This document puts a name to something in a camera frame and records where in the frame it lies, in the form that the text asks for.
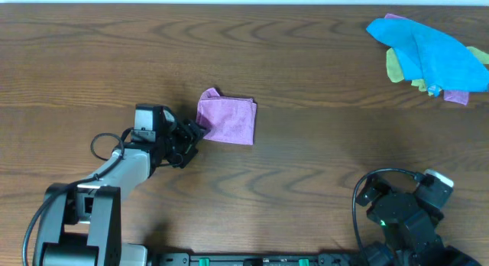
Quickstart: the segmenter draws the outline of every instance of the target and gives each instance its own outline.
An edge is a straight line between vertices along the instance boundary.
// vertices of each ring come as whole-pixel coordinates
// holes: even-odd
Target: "black cable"
[[[131,131],[133,130],[134,128],[126,128],[122,134],[121,134],[121,140],[122,141],[125,141],[125,139],[128,137],[129,133],[131,133]]]
[[[178,155],[180,157],[180,162],[177,164],[177,163],[168,163],[168,164],[159,164],[157,165],[157,167],[178,167],[180,166],[182,163],[183,163],[183,156],[182,154],[175,154],[175,155]]]
[[[373,170],[373,171],[369,172],[368,174],[365,174],[362,178],[360,178],[360,180],[357,182],[357,185],[355,186],[355,189],[353,190],[353,199],[352,199],[352,203],[351,203],[351,214],[353,216],[353,229],[355,231],[355,238],[357,239],[358,249],[360,250],[361,256],[364,258],[366,265],[368,265],[367,253],[365,253],[364,246],[361,243],[360,233],[358,233],[357,211],[356,211],[357,192],[358,192],[358,189],[360,188],[361,184],[367,178],[369,178],[375,174],[381,174],[381,173],[389,172],[389,171],[396,171],[396,172],[400,172],[402,174],[409,174],[412,177],[416,177],[416,175],[417,175],[416,172],[413,172],[410,170],[398,169],[398,168],[384,168],[384,169]]]
[[[121,153],[120,155],[117,157],[117,159],[115,159],[114,163],[112,163],[110,166],[108,166],[107,168],[105,168],[102,172],[100,172],[100,174],[94,174],[93,177],[90,177],[90,178],[87,178],[87,179],[82,179],[82,180],[78,180],[78,181],[75,181],[75,182],[72,182],[72,183],[69,183],[68,185],[64,186],[63,188],[59,189],[57,192],[51,194],[51,196],[49,196],[49,198],[47,198],[43,203],[42,205],[40,205],[39,209],[37,209],[36,213],[34,214],[34,216],[32,217],[32,220],[31,222],[29,223],[29,226],[28,226],[28,229],[27,231],[25,232],[25,237],[24,237],[24,242],[22,243],[22,264],[24,266],[29,266],[29,263],[28,263],[28,245],[29,245],[29,238],[31,237],[31,233],[32,233],[32,230],[34,229],[34,226],[36,225],[36,222],[37,220],[39,219],[40,215],[43,213],[43,211],[49,206],[51,205],[51,203],[58,197],[60,196],[61,194],[63,193],[66,193],[70,190],[73,190],[74,188],[76,188],[76,186],[78,186],[79,184],[81,183],[89,183],[89,182],[93,182],[93,181],[96,181],[96,180],[99,180],[100,178],[104,177],[105,175],[107,175],[111,170],[114,169],[115,166],[117,166],[117,164],[119,164],[122,159],[124,158],[124,152],[125,152],[125,148],[124,148],[124,141],[122,140],[121,137],[119,137],[118,135],[115,135],[113,133],[101,133],[99,135],[96,135],[93,140],[92,140],[92,143],[90,144],[90,150],[92,151],[92,153],[99,159],[104,159],[104,158],[101,158],[100,156],[96,155],[95,152],[93,151],[93,144],[95,144],[95,141],[98,139],[98,138],[101,138],[101,137],[104,137],[104,136],[110,136],[110,137],[113,137],[115,139],[118,140],[119,142],[119,148],[121,149]]]

